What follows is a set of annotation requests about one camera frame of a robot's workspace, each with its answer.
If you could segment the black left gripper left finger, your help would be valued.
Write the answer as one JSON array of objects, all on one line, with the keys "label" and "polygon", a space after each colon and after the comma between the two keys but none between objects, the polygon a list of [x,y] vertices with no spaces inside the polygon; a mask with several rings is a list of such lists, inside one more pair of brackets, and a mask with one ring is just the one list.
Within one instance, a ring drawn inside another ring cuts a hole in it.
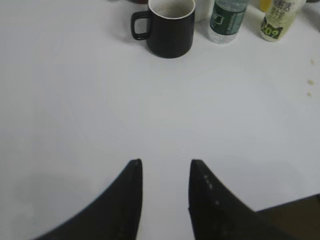
[{"label": "black left gripper left finger", "polygon": [[90,205],[40,240],[134,240],[143,203],[143,165],[128,162],[112,184]]}]

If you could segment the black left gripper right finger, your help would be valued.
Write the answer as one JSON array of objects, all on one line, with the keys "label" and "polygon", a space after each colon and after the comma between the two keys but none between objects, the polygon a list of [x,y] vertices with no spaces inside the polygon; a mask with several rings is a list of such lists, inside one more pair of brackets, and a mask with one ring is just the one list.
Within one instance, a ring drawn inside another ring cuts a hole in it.
[{"label": "black left gripper right finger", "polygon": [[320,196],[254,211],[203,160],[190,163],[188,210],[196,240],[318,240]]}]

